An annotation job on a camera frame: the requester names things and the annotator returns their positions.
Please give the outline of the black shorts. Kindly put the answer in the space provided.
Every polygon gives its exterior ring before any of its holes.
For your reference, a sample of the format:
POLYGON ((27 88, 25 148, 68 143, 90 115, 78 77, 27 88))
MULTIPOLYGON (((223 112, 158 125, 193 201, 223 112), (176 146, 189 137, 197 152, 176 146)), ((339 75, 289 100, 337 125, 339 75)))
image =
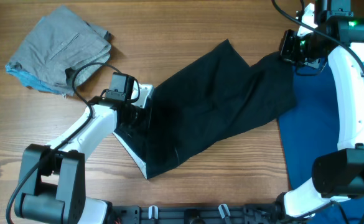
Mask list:
POLYGON ((248 65, 225 40, 155 88, 141 123, 114 133, 150 179, 295 107, 293 74, 278 52, 248 65))

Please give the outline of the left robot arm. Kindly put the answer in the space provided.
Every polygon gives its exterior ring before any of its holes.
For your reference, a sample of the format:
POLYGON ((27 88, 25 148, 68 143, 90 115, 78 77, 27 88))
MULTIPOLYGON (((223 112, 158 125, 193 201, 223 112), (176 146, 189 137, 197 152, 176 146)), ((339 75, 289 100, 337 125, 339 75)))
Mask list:
POLYGON ((83 115, 61 136, 24 150, 7 213, 42 223, 120 223, 111 202, 86 196, 85 163, 118 127, 142 121, 153 91, 115 72, 110 88, 87 101, 83 115))

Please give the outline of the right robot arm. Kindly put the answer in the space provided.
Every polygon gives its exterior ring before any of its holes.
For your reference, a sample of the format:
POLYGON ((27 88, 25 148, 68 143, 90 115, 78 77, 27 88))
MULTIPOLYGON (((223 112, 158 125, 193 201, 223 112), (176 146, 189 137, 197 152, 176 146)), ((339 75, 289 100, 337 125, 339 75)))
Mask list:
POLYGON ((354 16, 349 1, 316 1, 292 21, 299 30, 285 32, 281 57, 314 68, 326 59, 340 120, 337 150, 318 157, 311 178, 278 198, 280 220, 304 222, 330 205, 364 197, 364 18, 354 16))

